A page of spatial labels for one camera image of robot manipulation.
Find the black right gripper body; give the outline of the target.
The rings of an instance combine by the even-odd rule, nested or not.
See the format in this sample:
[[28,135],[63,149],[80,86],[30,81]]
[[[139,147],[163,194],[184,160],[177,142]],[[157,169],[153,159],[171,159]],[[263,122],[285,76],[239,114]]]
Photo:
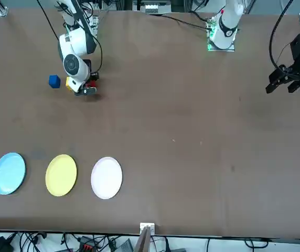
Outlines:
[[92,71],[91,60],[84,59],[83,61],[85,62],[85,64],[89,68],[89,76],[88,76],[87,81],[92,81],[92,80],[97,81],[99,79],[99,72],[98,71]]

